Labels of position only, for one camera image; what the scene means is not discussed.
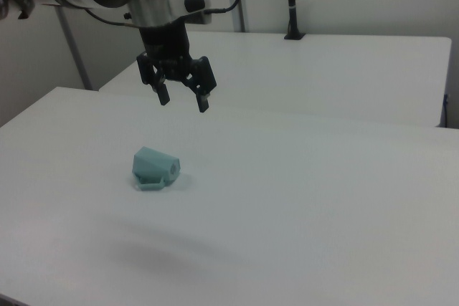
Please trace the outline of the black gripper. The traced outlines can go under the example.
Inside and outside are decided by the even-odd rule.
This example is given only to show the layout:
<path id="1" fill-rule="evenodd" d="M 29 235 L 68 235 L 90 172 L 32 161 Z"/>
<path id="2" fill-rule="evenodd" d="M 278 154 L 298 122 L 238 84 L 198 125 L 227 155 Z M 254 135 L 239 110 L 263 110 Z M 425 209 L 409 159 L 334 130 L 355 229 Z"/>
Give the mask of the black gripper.
<path id="1" fill-rule="evenodd" d="M 164 81 L 182 82 L 196 95 L 199 111 L 204 113 L 217 82 L 207 57 L 191 58 L 184 21 L 143 27 L 139 32 L 145 49 L 136 58 L 142 83 L 150 85 L 160 104 L 166 105 L 170 97 Z"/>

